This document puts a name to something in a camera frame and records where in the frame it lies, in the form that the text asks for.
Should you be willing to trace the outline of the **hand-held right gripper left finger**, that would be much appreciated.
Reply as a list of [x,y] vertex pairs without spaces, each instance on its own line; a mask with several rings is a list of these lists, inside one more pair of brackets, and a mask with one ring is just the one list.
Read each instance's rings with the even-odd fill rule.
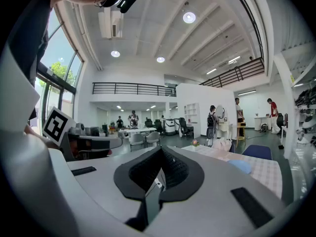
[[160,170],[163,151],[157,146],[121,164],[114,172],[114,183],[124,197],[143,201]]

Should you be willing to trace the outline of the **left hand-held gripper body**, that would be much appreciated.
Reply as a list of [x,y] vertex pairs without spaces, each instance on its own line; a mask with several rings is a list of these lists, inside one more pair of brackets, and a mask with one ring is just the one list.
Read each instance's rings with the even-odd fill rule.
[[85,127],[57,108],[50,111],[43,135],[58,146],[66,161],[105,158],[123,144],[121,138],[102,136],[98,127]]

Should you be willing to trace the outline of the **person's left forearm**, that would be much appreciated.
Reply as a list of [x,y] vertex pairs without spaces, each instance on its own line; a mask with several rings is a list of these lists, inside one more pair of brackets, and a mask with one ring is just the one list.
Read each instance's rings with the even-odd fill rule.
[[27,124],[25,129],[24,129],[24,132],[26,134],[31,134],[33,136],[36,136],[37,138],[41,139],[48,148],[52,148],[52,149],[59,149],[59,146],[57,146],[54,142],[52,142],[50,139],[46,138],[46,137],[43,137],[41,135],[38,135],[37,133],[35,133],[33,131],[33,129]]

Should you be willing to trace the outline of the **grey chair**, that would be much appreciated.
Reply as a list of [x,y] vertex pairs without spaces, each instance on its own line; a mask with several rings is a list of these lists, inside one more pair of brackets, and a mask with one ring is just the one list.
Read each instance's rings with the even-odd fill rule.
[[134,146],[142,146],[143,148],[145,148],[145,138],[138,133],[132,134],[129,138],[129,146],[130,151],[132,151],[132,147]]
[[160,133],[155,131],[150,133],[149,135],[146,135],[145,141],[146,147],[148,147],[149,144],[160,145]]

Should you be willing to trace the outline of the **long white table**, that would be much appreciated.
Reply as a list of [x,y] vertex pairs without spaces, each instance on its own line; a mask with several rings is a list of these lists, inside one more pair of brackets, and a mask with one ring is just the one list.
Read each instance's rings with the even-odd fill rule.
[[154,132],[157,129],[154,127],[150,128],[143,128],[143,129],[125,129],[125,130],[119,130],[118,135],[120,134],[128,134],[128,137],[130,138],[132,134],[134,133],[146,133],[146,132]]

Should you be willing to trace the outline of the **pink bag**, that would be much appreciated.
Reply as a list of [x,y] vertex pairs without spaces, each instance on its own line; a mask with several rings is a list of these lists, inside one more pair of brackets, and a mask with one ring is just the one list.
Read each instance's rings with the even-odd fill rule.
[[213,142],[212,148],[229,152],[232,147],[232,141],[230,139],[226,139],[225,137],[216,139]]

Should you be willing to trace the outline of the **black office chair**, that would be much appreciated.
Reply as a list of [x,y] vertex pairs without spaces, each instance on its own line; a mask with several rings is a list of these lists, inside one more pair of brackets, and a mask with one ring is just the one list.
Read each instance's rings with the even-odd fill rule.
[[184,118],[179,118],[181,137],[194,136],[194,128],[188,127]]

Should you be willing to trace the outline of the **white vanity table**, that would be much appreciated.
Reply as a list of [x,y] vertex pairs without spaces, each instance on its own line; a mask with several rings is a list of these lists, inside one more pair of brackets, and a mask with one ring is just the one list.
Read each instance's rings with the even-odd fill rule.
[[217,138],[232,138],[233,125],[229,122],[228,118],[219,119]]

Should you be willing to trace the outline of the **white bookshelf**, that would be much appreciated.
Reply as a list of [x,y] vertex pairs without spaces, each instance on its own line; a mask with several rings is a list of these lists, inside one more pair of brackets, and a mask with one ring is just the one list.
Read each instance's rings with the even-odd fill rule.
[[200,123],[199,104],[192,103],[184,106],[184,118],[186,123],[198,124]]

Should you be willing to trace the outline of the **oval vanity mirror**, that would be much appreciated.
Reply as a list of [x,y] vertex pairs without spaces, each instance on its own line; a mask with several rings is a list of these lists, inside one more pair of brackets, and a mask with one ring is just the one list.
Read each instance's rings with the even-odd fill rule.
[[226,116],[225,108],[222,105],[217,106],[215,116],[218,119],[224,119]]

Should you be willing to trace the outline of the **checkered cloth table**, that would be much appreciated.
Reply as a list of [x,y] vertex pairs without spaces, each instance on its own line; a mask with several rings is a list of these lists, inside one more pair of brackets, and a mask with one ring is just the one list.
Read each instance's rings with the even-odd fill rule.
[[187,146],[183,149],[196,152],[204,156],[216,158],[225,162],[233,159],[243,160],[251,165],[251,173],[249,175],[252,178],[266,186],[278,198],[281,198],[282,196],[281,170],[279,164],[276,161],[230,153],[202,145],[198,147]]

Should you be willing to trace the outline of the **person's dark shirt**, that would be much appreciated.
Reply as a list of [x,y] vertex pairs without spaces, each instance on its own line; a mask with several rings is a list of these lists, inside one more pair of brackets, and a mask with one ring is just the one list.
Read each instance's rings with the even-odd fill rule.
[[8,45],[24,76],[34,86],[37,68],[48,45],[51,0],[14,0],[18,11]]

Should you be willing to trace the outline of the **white air conditioner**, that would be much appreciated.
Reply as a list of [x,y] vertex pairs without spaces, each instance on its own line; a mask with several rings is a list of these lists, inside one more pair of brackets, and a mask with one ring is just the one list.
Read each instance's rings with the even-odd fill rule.
[[124,15],[120,11],[103,8],[98,13],[98,20],[102,38],[122,38]]

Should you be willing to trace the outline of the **dark upper balcony railing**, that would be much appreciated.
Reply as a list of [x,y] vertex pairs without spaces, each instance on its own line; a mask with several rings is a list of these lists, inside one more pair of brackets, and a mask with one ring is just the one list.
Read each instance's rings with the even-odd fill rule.
[[240,66],[236,66],[226,72],[210,78],[200,85],[222,88],[229,84],[240,82],[253,76],[263,74],[265,72],[264,60],[262,57],[251,60]]

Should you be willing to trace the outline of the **white storage rack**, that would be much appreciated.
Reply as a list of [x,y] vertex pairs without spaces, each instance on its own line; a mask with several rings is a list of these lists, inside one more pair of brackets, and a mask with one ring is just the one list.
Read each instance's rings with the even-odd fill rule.
[[309,144],[316,149],[316,79],[299,94],[295,104],[297,144]]

